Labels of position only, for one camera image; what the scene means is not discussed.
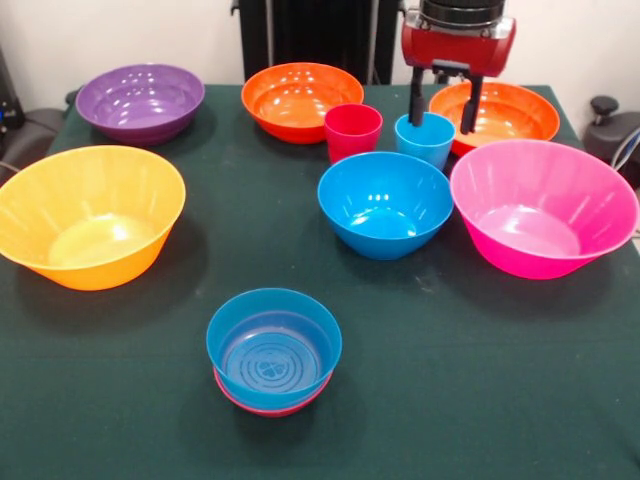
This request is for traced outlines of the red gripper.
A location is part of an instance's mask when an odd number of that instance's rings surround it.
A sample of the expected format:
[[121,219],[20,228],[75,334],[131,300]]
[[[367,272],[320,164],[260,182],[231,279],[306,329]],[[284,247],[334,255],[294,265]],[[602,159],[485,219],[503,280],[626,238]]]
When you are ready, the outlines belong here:
[[474,133],[483,77],[498,77],[504,71],[516,31],[516,20],[511,17],[502,17],[489,26],[460,30],[435,24],[419,12],[407,12],[401,30],[401,46],[405,63],[414,67],[409,123],[421,126],[423,122],[424,69],[432,70],[435,63],[464,65],[474,75],[469,77],[470,96],[463,109],[460,131],[462,134]]

